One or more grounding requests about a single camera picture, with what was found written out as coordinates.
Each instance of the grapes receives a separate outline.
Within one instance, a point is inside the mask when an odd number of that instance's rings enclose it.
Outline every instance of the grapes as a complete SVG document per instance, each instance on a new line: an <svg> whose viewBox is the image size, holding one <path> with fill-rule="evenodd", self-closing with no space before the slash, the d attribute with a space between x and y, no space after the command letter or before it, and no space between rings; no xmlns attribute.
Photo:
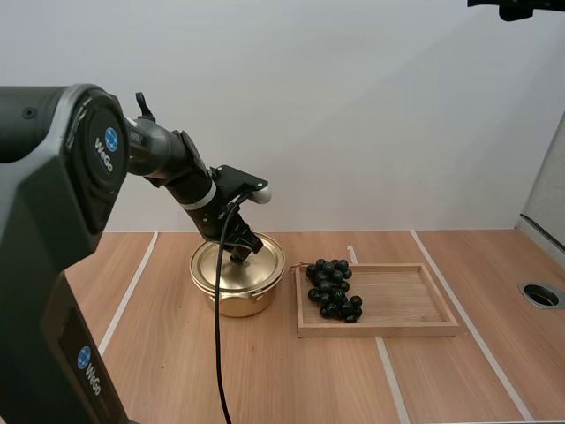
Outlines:
<svg viewBox="0 0 565 424"><path fill-rule="evenodd" d="M321 267L321 270L326 273L326 275L331 276L332 272L335 271L335 265L332 262L324 263L324 266Z"/></svg>
<svg viewBox="0 0 565 424"><path fill-rule="evenodd" d="M308 299L320 305L323 318L335 318L346 323L357 322L363 313L363 300L359 296L347 299L349 280L353 275L350 264L345 260L318 259L306 267L306 275L315 287L308 291Z"/></svg>
<svg viewBox="0 0 565 424"><path fill-rule="evenodd" d="M359 296L351 296L350 302L356 309L363 305L363 300Z"/></svg>
<svg viewBox="0 0 565 424"><path fill-rule="evenodd" d="M323 306L326 306L329 302L332 301L332 297L329 293L321 293L319 301Z"/></svg>
<svg viewBox="0 0 565 424"><path fill-rule="evenodd" d="M347 293L350 290L350 284L347 281L342 281L339 283L339 288L343 290L343 292Z"/></svg>
<svg viewBox="0 0 565 424"><path fill-rule="evenodd" d="M308 268L306 268L306 275L309 278L313 278L316 275L317 270L318 269L316 268L316 266L314 264L308 265Z"/></svg>
<svg viewBox="0 0 565 424"><path fill-rule="evenodd" d="M325 306L320 308L320 315L322 318L329 318L329 312Z"/></svg>
<svg viewBox="0 0 565 424"><path fill-rule="evenodd" d="M326 306L326 311L328 311L329 316L337 316L339 312L339 306L335 303L329 303Z"/></svg>
<svg viewBox="0 0 565 424"><path fill-rule="evenodd" d="M334 285L331 284L329 281L324 280L320 283L320 291L322 293L331 293L333 288Z"/></svg>
<svg viewBox="0 0 565 424"><path fill-rule="evenodd" d="M342 289L332 289L332 300L335 303L342 303L345 293Z"/></svg>
<svg viewBox="0 0 565 424"><path fill-rule="evenodd" d="M308 299L309 300L318 300L320 299L320 291L318 289L310 289L308 291Z"/></svg>
<svg viewBox="0 0 565 424"><path fill-rule="evenodd" d="M326 263L326 261L324 261L323 259L318 259L316 261L316 269L318 271L321 271L322 267L324 266L324 263Z"/></svg>
<svg viewBox="0 0 565 424"><path fill-rule="evenodd" d="M346 301L342 303L342 313L345 316L353 314L353 305L351 304L351 302Z"/></svg>
<svg viewBox="0 0 565 424"><path fill-rule="evenodd" d="M334 283L341 283L343 281L343 272L342 271L332 272L332 281Z"/></svg>
<svg viewBox="0 0 565 424"><path fill-rule="evenodd" d="M335 264L335 269L342 271L342 272L347 271L349 269L349 267L350 267L350 264L345 259L341 259L337 264Z"/></svg>
<svg viewBox="0 0 565 424"><path fill-rule="evenodd" d="M322 281L324 281L325 279L326 279L326 274L324 274L321 271L318 271L318 272L316 272L316 275L314 276L312 284L314 284L316 287L318 287L320 285L320 283Z"/></svg>

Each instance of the gold pot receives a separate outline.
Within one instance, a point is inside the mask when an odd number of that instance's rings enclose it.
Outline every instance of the gold pot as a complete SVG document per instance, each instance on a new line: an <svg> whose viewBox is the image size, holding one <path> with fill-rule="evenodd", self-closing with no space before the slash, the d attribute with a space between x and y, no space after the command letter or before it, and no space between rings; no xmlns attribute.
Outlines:
<svg viewBox="0 0 565 424"><path fill-rule="evenodd" d="M275 299L275 288L284 274L285 258L281 246L265 234L256 234L263 242L258 254L250 254L243 263L231 263L224 252L220 277L220 314L242 317L257 314ZM215 269L218 245L204 243L191 259L191 276L214 308Z"/></svg>

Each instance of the wooden tray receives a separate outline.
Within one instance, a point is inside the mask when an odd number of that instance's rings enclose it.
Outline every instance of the wooden tray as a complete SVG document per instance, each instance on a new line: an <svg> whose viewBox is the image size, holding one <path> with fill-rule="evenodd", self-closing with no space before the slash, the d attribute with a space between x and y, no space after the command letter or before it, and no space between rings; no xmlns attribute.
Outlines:
<svg viewBox="0 0 565 424"><path fill-rule="evenodd" d="M351 264L347 297L363 298L355 324L320 316L308 299L307 265L296 268L298 337L454 336L459 326L424 264Z"/></svg>

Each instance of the wooden table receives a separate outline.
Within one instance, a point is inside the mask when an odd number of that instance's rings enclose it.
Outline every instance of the wooden table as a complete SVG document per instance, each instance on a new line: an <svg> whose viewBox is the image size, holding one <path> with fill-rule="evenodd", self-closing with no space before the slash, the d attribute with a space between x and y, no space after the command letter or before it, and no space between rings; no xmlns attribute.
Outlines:
<svg viewBox="0 0 565 424"><path fill-rule="evenodd" d="M288 265L349 259L348 246L360 263L425 263L463 331L458 337L298 339L294 280L287 273L267 310L222 318L224 387L235 423L565 419L565 310L537 309L516 288L536 281L565 290L565 271L520 232L270 235L282 244ZM69 270L97 342L153 236L106 234L95 255ZM213 314L189 272L200 236L156 237L104 362L133 420L222 423Z"/></svg>

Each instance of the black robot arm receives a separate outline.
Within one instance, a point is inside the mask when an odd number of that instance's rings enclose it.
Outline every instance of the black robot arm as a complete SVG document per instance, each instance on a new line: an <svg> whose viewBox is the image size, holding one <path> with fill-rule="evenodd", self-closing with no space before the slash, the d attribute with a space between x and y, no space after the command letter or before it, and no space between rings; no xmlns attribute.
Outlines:
<svg viewBox="0 0 565 424"><path fill-rule="evenodd" d="M164 186L217 242L239 194L267 181L208 170L184 132L124 117L99 87L0 87L0 417L14 423L132 423L64 275L97 247L127 171ZM260 241L237 214L233 261Z"/></svg>
<svg viewBox="0 0 565 424"><path fill-rule="evenodd" d="M142 115L125 119L130 146L128 172L145 177L154 186L164 186L194 221L202 237L219 242L227 205L244 191L251 200L270 200L268 182L223 165L208 169L186 132L170 132L156 123L142 93L136 94ZM230 220L225 250L233 261L244 261L257 253L262 242L239 214Z"/></svg>

